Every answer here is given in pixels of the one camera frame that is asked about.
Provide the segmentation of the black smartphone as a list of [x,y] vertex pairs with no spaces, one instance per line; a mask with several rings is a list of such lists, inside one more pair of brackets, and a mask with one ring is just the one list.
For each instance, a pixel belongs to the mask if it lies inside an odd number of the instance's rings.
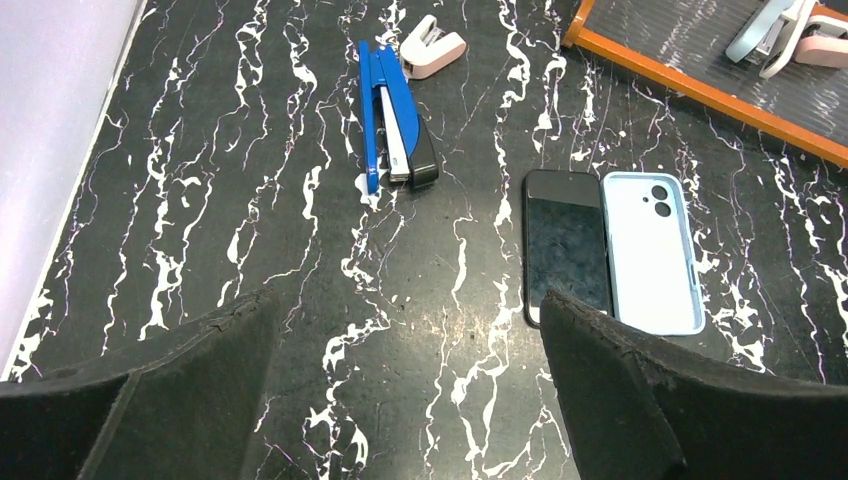
[[591,173],[535,169],[522,184],[524,315],[540,327],[550,290],[614,312],[599,179]]

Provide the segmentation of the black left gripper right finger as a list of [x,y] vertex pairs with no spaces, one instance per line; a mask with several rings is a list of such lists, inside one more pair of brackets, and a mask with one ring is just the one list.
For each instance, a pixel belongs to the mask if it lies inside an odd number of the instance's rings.
[[843,479],[847,390],[719,362],[551,291],[540,332],[583,479]]

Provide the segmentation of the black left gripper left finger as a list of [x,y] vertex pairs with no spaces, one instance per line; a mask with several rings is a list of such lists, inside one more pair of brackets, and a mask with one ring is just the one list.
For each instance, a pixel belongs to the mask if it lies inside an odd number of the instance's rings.
[[235,479],[280,299],[264,288],[150,340],[1,386],[5,479]]

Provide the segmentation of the light blue phone case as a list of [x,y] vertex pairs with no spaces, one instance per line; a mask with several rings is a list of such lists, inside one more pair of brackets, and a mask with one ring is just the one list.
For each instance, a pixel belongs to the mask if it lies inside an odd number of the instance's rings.
[[701,333],[705,314],[680,181],[612,172],[601,191],[615,317],[658,336]]

